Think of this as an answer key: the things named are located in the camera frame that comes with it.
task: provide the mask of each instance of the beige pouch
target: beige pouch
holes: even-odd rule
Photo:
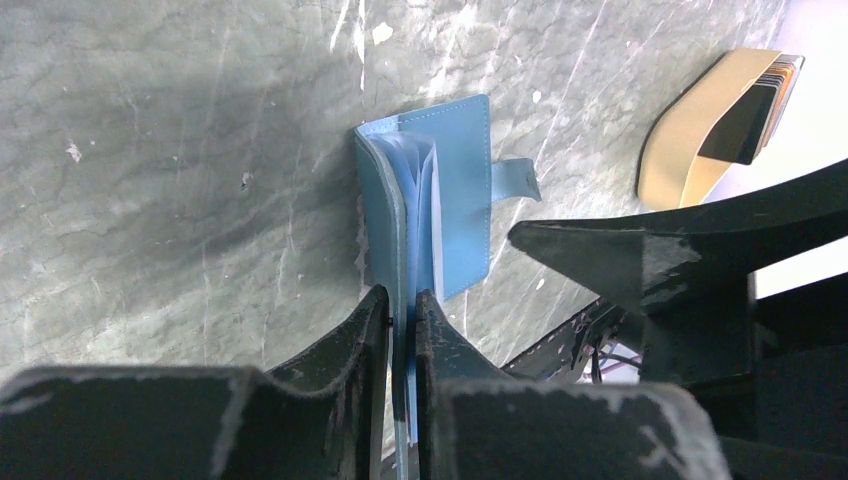
[[[713,127],[771,67],[779,51],[727,53],[659,119],[642,152],[638,195],[654,210],[700,205],[731,163],[698,153]]]

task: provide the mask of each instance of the marble countertop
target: marble countertop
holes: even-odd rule
[[[593,294],[506,243],[618,216],[658,114],[785,1],[34,0],[0,5],[0,379],[39,363],[272,367],[369,284],[350,130],[491,97],[487,280],[446,312],[502,364]]]

